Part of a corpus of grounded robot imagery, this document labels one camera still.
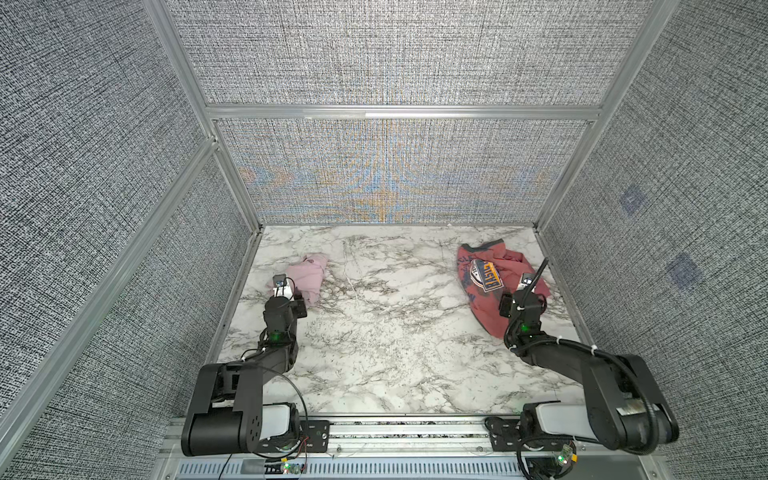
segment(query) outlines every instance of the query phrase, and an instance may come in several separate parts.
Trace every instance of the crumpled red garment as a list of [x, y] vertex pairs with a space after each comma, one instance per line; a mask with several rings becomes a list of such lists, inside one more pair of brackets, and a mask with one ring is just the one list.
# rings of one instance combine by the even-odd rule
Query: crumpled red garment
[[[472, 280], [470, 269], [472, 261], [480, 259], [493, 263], [504, 286], [486, 292]], [[498, 314], [498, 304], [504, 290], [515, 291], [523, 273], [535, 273], [535, 269], [520, 252], [506, 250], [504, 240], [483, 243], [480, 247], [472, 248], [464, 243], [458, 248], [458, 279], [469, 297], [472, 313], [486, 332], [496, 338], [502, 338], [507, 329], [509, 319]], [[536, 283], [534, 290], [544, 296], [551, 296], [549, 287], [544, 280]]]

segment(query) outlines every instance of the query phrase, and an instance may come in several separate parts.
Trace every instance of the blue patch on wall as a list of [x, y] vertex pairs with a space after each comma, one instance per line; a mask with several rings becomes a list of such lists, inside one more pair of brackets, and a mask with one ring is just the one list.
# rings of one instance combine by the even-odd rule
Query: blue patch on wall
[[640, 187], [632, 184], [621, 195], [619, 203], [624, 208], [624, 211], [627, 212], [627, 215], [632, 216], [645, 203], [645, 194], [640, 190]]
[[667, 264], [667, 273], [680, 290], [690, 289], [702, 277], [699, 267], [685, 252], [679, 253]]

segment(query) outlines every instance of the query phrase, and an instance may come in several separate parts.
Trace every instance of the workstation enclosure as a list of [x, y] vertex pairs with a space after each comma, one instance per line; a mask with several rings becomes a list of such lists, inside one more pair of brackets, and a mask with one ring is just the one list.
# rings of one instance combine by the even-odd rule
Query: workstation enclosure
[[534, 228], [674, 477], [763, 476], [765, 2], [0, 12], [3, 480], [148, 478], [263, 228], [348, 223]]

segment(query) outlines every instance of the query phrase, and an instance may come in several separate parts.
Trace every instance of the robotic arm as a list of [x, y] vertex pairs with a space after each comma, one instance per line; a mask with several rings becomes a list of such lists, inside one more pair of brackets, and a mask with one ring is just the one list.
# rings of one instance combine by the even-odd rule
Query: robotic arm
[[[299, 352], [296, 319], [306, 317], [301, 292], [285, 275], [273, 277], [274, 294], [264, 306], [266, 328], [258, 348], [236, 362], [209, 363], [197, 375], [194, 393], [181, 434], [186, 456], [283, 452], [301, 438], [294, 404], [263, 405], [262, 387], [274, 376], [293, 368]], [[234, 400], [232, 406], [214, 404]]]
[[577, 436], [637, 455], [677, 440], [677, 421], [641, 357], [614, 356], [541, 329], [545, 304], [532, 292], [547, 263], [536, 274], [525, 274], [517, 291], [502, 294], [499, 313], [510, 319], [504, 342], [527, 364], [582, 384], [584, 405], [526, 404], [518, 426], [521, 438]]

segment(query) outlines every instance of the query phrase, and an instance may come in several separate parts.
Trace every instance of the red t-shirt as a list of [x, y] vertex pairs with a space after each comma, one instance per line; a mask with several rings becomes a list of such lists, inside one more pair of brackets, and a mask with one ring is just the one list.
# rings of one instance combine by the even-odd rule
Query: red t-shirt
[[[483, 243], [472, 248], [466, 243], [458, 248], [458, 279], [469, 297], [469, 306], [485, 331], [502, 338], [508, 318], [498, 314], [498, 304], [504, 290], [515, 291], [523, 273], [536, 270], [520, 252], [506, 250], [503, 240]], [[544, 280], [534, 290], [550, 296]]]

